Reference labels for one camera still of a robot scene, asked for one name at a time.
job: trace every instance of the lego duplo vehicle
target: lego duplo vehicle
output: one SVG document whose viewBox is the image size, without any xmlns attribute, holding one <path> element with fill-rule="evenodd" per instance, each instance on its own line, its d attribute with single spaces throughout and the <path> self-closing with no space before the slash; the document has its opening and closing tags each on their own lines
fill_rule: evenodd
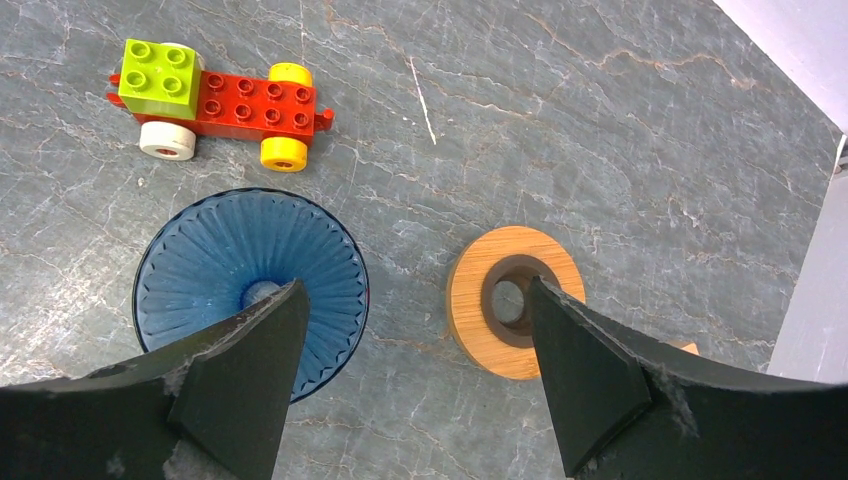
<svg viewBox="0 0 848 480">
<path fill-rule="evenodd" d="M 163 160 L 194 156 L 198 135 L 260 142 L 271 170 L 298 172 L 315 132 L 332 128 L 318 113 L 312 74 L 294 63 L 271 67 L 268 80 L 205 70 L 197 52 L 177 43 L 127 40 L 117 87 L 107 98 L 141 124 L 141 150 Z"/>
</svg>

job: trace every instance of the wheel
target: wheel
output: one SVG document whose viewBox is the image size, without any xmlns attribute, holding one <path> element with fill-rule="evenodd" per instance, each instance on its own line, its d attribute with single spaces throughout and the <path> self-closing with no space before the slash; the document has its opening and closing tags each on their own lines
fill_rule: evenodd
<svg viewBox="0 0 848 480">
<path fill-rule="evenodd" d="M 196 141 L 197 135 L 185 127 L 168 122 L 147 122 L 141 125 L 138 147 L 151 157 L 183 161 L 194 156 Z"/>
<path fill-rule="evenodd" d="M 291 401 L 329 382 L 354 353 L 368 316 L 368 273 L 356 242 L 319 205 L 280 190 L 221 192 L 186 207 L 150 242 L 132 314 L 145 351 L 237 314 L 295 278 L 310 313 Z"/>
<path fill-rule="evenodd" d="M 304 87 L 312 86 L 312 74 L 306 67 L 296 63 L 278 63 L 268 72 L 268 80 L 272 82 L 291 82 Z"/>
<path fill-rule="evenodd" d="M 259 144 L 259 161 L 278 172 L 299 172 L 306 168 L 307 149 L 305 143 L 293 138 L 266 138 Z"/>
<path fill-rule="evenodd" d="M 168 46 L 171 46 L 171 47 L 182 47 L 182 48 L 191 50 L 192 52 L 194 52 L 194 55 L 197 57 L 197 65 L 200 67 L 201 70 L 206 70 L 206 60 L 203 58 L 203 55 L 197 53 L 197 50 L 190 48 L 190 47 L 186 47 L 182 43 L 165 42 L 162 45 L 168 45 Z"/>
</svg>

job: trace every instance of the round wooden object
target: round wooden object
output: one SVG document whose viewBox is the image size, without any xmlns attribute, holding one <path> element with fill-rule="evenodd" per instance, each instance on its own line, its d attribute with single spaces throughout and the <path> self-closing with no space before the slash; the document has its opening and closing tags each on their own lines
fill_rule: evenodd
<svg viewBox="0 0 848 480">
<path fill-rule="evenodd" d="M 454 338 L 478 365 L 502 377 L 539 376 L 526 301 L 535 276 L 586 301 L 571 255 L 553 238 L 528 227 L 498 228 L 478 238 L 460 254 L 448 278 L 446 302 Z M 492 307 L 492 293 L 501 281 L 516 284 L 525 295 L 521 316 L 508 325 Z"/>
</svg>

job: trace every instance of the white wall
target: white wall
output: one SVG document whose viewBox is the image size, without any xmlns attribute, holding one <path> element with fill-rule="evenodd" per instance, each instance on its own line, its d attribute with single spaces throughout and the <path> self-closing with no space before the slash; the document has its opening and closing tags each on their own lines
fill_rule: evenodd
<svg viewBox="0 0 848 480">
<path fill-rule="evenodd" d="M 848 133 L 848 0 L 714 0 Z"/>
</svg>

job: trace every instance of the marble countertop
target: marble countertop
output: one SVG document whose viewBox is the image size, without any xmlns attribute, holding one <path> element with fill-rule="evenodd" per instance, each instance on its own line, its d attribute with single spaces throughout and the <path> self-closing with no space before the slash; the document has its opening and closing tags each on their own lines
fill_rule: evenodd
<svg viewBox="0 0 848 480">
<path fill-rule="evenodd" d="M 706 0 L 0 0 L 0 31 L 0 384 L 139 354 L 141 254 L 206 195 L 286 189 L 359 242 L 368 327 L 289 410 L 275 478 L 563 478 L 541 382 L 447 333 L 447 273 L 499 226 L 556 238 L 592 308 L 764 371 L 836 139 Z M 128 37 L 302 63 L 336 124 L 294 175 L 231 140 L 147 157 L 104 97 Z"/>
</svg>

